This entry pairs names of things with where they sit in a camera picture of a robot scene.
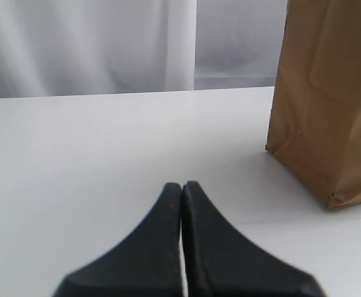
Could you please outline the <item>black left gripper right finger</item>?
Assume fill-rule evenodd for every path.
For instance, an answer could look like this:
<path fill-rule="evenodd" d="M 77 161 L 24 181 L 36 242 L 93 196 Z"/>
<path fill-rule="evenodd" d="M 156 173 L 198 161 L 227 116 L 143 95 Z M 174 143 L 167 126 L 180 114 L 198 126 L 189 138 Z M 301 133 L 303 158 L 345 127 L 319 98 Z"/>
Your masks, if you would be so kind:
<path fill-rule="evenodd" d="M 324 296 L 315 278 L 244 237 L 201 185 L 181 197 L 181 234 L 190 296 Z"/>

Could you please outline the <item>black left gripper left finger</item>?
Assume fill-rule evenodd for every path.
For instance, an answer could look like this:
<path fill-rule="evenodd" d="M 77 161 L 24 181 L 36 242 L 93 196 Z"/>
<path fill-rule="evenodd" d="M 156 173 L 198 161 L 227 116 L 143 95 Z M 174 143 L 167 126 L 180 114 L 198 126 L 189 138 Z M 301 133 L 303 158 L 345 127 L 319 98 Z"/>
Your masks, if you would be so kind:
<path fill-rule="evenodd" d="M 55 296 L 182 296 L 181 186 L 164 185 L 149 213 L 118 245 L 68 274 Z"/>

